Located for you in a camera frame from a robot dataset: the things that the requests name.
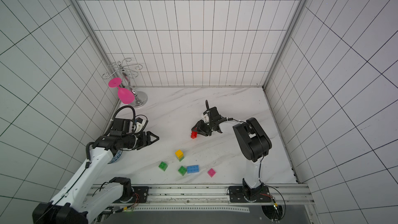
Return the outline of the red lego brick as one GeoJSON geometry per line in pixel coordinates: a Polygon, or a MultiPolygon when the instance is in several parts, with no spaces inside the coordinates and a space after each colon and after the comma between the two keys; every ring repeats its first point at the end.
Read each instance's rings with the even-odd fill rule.
{"type": "Polygon", "coordinates": [[[191,132],[191,138],[192,138],[192,139],[197,138],[197,135],[198,135],[197,132],[195,132],[195,131],[192,131],[192,132],[191,132]]]}

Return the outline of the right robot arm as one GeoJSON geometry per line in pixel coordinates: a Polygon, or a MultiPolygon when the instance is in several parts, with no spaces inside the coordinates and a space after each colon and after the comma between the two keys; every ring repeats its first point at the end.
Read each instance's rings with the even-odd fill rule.
{"type": "Polygon", "coordinates": [[[243,178],[243,193],[247,199],[253,198],[263,190],[261,181],[262,159],[272,149],[272,142],[256,118],[246,121],[223,117],[216,107],[208,108],[191,129],[193,133],[211,136],[214,132],[232,133],[240,151],[247,159],[246,174],[243,178]]]}

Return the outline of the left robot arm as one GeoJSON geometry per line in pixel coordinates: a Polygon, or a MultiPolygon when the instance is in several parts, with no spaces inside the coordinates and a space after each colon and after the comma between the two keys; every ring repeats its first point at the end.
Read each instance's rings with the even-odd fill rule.
{"type": "Polygon", "coordinates": [[[48,202],[39,204],[32,214],[35,224],[90,224],[112,203],[125,203],[116,210],[123,212],[145,202],[127,177],[114,177],[105,182],[92,197],[87,197],[93,184],[119,151],[145,148],[160,138],[144,126],[132,131],[133,120],[114,119],[95,142],[86,146],[86,160],[68,183],[48,202]]]}

